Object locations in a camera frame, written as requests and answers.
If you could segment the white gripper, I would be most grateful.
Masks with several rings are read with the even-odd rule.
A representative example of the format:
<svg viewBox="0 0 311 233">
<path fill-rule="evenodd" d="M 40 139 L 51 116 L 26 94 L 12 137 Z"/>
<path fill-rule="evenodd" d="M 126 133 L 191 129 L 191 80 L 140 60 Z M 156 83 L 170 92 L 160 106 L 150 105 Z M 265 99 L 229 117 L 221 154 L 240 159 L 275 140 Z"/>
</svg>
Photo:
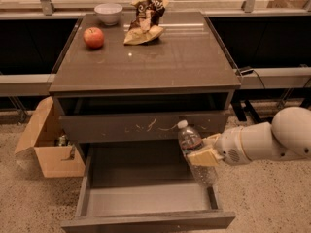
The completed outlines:
<svg viewBox="0 0 311 233">
<path fill-rule="evenodd" d="M 214 146 L 214 149 L 202 149 L 187 155 L 190 164 L 194 166 L 217 166 L 221 160 L 229 165 L 249 164 L 251 160 L 242 148 L 241 127 L 231 128 L 203 138 L 205 146 Z"/>
</svg>

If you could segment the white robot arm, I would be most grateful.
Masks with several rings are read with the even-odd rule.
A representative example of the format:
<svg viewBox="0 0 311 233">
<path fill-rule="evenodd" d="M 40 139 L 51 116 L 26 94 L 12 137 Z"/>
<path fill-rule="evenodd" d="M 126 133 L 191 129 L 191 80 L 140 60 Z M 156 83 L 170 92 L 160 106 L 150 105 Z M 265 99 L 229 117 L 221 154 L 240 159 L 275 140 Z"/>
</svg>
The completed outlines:
<svg viewBox="0 0 311 233">
<path fill-rule="evenodd" d="M 194 166 L 244 165 L 257 160 L 311 159 L 311 111 L 288 107 L 272 122 L 230 128 L 203 140 L 205 146 L 187 154 Z"/>
</svg>

